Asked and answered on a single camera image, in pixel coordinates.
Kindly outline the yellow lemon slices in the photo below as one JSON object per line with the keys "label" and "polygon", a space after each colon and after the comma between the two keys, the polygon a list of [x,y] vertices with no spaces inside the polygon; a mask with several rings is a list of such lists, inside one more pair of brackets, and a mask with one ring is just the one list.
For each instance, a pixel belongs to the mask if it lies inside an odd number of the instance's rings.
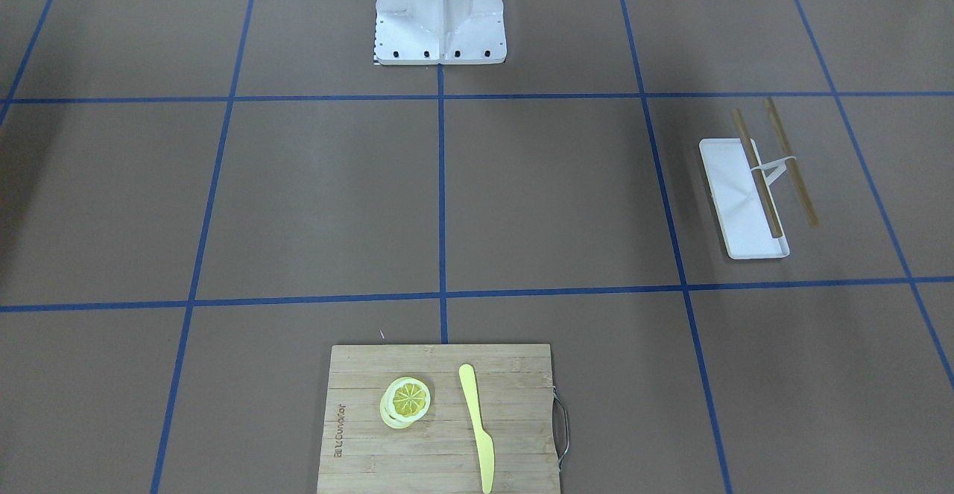
{"label": "yellow lemon slices", "polygon": [[425,382],[413,376],[395,379],[379,400],[379,416],[392,429],[405,429],[429,412],[432,392]]}

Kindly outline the bamboo cutting board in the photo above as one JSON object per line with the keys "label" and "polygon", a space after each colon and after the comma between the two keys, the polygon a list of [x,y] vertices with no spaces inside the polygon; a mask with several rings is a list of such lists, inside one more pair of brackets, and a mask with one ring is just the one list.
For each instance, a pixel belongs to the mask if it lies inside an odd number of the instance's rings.
{"label": "bamboo cutting board", "polygon": [[[479,460],[458,379],[473,365],[492,437],[492,493],[559,493],[552,351],[546,344],[336,345],[321,437],[320,493],[481,493]],[[379,416],[388,385],[429,386],[422,419],[392,429]]]}

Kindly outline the yellow plastic knife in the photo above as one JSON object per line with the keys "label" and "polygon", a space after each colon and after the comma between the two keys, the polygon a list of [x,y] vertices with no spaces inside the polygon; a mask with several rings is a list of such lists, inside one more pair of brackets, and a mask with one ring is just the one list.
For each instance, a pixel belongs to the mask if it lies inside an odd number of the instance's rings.
{"label": "yellow plastic knife", "polygon": [[496,475],[496,453],[492,437],[484,429],[483,419],[481,418],[479,387],[473,365],[463,363],[458,369],[458,379],[462,386],[464,402],[466,402],[468,416],[470,416],[471,426],[473,427],[479,460],[481,493],[491,493]]}

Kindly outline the white rectangular tray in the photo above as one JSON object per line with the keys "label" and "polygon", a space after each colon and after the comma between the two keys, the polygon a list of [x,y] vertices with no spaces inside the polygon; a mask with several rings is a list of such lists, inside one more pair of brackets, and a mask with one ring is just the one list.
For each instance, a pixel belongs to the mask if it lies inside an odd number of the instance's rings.
{"label": "white rectangular tray", "polygon": [[[708,186],[726,253],[730,259],[784,259],[790,247],[786,236],[774,239],[757,199],[754,182],[742,150],[735,139],[703,139],[699,143]],[[761,165],[763,174],[770,171],[768,184],[784,171],[783,161]]]}

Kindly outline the inner wooden rack rod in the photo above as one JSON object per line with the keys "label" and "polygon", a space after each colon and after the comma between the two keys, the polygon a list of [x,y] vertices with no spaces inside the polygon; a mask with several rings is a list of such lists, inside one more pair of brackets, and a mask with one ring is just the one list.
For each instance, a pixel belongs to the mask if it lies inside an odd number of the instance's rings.
{"label": "inner wooden rack rod", "polygon": [[737,134],[739,134],[740,142],[742,142],[743,154],[754,182],[757,199],[759,199],[759,204],[768,225],[770,236],[774,239],[780,239],[783,237],[783,226],[781,226],[768,182],[763,174],[759,155],[756,153],[756,145],[754,145],[742,111],[739,108],[733,108],[730,114],[732,114],[733,123],[735,123]]}

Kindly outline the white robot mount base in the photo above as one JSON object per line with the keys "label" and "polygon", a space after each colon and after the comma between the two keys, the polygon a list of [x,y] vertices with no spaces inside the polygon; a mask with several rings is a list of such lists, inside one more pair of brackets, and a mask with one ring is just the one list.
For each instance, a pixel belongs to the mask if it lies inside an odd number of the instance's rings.
{"label": "white robot mount base", "polygon": [[501,64],[503,0],[376,0],[373,60],[382,66]]}

